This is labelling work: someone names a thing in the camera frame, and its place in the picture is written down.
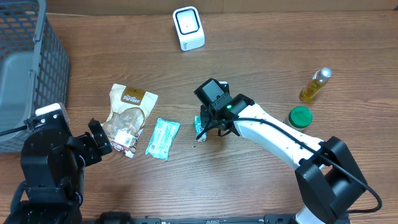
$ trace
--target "plastic crate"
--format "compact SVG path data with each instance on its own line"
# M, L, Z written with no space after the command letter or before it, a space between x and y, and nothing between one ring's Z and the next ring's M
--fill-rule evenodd
M0 1L0 131L24 125L37 108L66 105L70 62L45 12L45 0ZM0 136L0 152L21 151L28 136Z

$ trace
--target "barcode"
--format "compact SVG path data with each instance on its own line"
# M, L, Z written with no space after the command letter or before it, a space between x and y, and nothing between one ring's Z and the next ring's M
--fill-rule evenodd
M131 142L131 138L126 138L124 144L125 145L130 145L130 142Z

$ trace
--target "brown label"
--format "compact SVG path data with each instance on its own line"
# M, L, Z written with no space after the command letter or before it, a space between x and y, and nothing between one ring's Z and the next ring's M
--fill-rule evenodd
M122 97L120 100L122 102L130 103L132 105L140 105L144 95L144 90L137 90L134 88L126 87L126 89L122 93Z

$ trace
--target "yellow liquid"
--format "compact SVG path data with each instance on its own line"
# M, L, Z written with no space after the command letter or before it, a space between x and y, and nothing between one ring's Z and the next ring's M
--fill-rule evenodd
M308 86L304 87L300 92L300 99L304 102L311 102L318 91L326 84L326 82L321 83L317 79L310 81Z

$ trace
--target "white box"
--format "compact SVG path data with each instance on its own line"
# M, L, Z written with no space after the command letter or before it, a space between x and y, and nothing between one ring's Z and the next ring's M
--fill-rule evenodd
M175 10L173 20L180 39L181 50L188 51L204 46L205 33L195 7L188 6Z

